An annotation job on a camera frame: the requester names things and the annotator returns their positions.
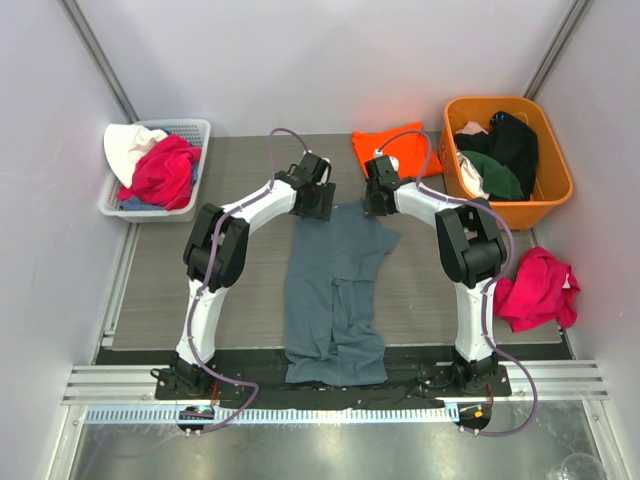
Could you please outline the orange t shirt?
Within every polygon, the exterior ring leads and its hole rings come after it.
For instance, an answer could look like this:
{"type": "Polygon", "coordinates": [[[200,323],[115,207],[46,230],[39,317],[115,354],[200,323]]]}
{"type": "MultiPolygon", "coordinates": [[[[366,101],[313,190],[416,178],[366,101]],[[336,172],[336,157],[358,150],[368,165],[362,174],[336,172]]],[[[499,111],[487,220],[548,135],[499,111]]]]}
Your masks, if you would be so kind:
{"type": "MultiPolygon", "coordinates": [[[[380,146],[394,135],[410,130],[422,130],[421,122],[412,122],[404,126],[378,133],[353,132],[351,135],[352,148],[364,176],[367,176],[365,163],[374,158],[374,153],[380,146]]],[[[430,155],[427,168],[422,178],[441,175],[443,168],[437,154],[428,146],[427,140],[421,134],[407,134],[392,141],[383,149],[385,155],[395,157],[399,162],[398,174],[401,178],[417,177],[424,165],[427,155],[430,155]]]]}

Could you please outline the grey-blue t shirt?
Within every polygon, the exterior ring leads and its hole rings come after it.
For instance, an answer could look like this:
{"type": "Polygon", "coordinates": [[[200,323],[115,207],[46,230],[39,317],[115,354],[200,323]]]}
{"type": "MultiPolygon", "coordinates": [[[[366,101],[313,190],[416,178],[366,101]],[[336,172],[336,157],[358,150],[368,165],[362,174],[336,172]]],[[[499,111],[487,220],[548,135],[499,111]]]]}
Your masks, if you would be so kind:
{"type": "Polygon", "coordinates": [[[386,381],[385,345],[373,328],[375,281],[400,238],[361,200],[334,206],[328,221],[297,220],[284,293],[287,382],[386,381]]]}

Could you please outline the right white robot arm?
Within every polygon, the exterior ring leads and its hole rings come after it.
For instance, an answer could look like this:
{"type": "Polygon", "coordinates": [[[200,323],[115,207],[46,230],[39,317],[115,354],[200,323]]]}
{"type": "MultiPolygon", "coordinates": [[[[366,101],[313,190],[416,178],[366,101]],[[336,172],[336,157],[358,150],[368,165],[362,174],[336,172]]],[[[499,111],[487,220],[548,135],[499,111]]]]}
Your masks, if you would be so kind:
{"type": "Polygon", "coordinates": [[[411,178],[402,179],[398,169],[395,158],[380,152],[365,163],[365,212],[411,216],[435,229],[441,267],[456,292],[451,380],[460,393],[475,394],[498,369],[492,281],[501,273],[507,249],[486,201],[437,192],[411,178]]]}

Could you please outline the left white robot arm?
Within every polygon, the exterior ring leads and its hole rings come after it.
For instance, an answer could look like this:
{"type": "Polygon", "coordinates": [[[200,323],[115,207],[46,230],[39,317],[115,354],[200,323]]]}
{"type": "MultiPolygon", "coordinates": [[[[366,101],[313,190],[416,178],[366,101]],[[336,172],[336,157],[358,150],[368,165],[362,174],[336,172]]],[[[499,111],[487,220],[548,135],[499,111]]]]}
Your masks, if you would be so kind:
{"type": "Polygon", "coordinates": [[[183,254],[189,299],[181,338],[169,365],[153,369],[160,388],[205,397],[216,375],[209,362],[231,287],[242,275],[250,236],[280,215],[327,221],[336,185],[330,160],[305,152],[299,163],[274,174],[254,193],[224,206],[207,204],[196,216],[183,254]]]}

